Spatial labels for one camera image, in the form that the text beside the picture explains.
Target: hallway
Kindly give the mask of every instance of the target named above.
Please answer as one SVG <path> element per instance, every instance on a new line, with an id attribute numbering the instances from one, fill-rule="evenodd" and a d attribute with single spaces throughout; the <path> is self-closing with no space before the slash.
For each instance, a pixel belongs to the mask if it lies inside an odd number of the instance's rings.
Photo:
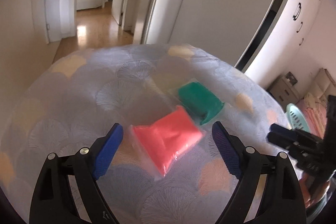
<path id="1" fill-rule="evenodd" d="M 124 32 L 111 13 L 111 2 L 105 8 L 77 12 L 77 36 L 61 40 L 54 62 L 70 53 L 86 48 L 124 46 L 133 43 L 133 36 Z"/>

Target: bed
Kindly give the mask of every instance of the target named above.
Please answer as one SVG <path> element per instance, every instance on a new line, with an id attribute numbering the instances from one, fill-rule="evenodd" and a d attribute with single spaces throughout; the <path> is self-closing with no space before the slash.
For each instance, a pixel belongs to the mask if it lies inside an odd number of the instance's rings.
<path id="1" fill-rule="evenodd" d="M 90 147 L 115 122 L 124 128 L 152 124 L 178 104 L 170 91 L 193 79 L 225 102 L 202 126 L 204 138 L 165 178 L 155 180 L 125 131 L 106 176 L 97 183 L 120 224 L 215 223 L 238 181 L 214 144 L 212 124 L 221 121 L 245 145 L 276 155 L 280 149 L 267 143 L 266 134 L 272 123 L 287 126 L 288 121 L 278 103 L 240 71 L 186 45 L 78 51 L 37 79 L 14 110 L 0 144 L 0 186 L 16 211 L 28 221 L 33 189 L 48 153 L 72 155 Z M 75 186 L 72 190 L 81 215 L 83 203 Z"/>
<path id="2" fill-rule="evenodd" d="M 321 68 L 307 94 L 297 103 L 305 116 L 311 133 L 323 138 L 326 127 L 328 96 L 336 96 L 336 82 L 327 69 Z"/>

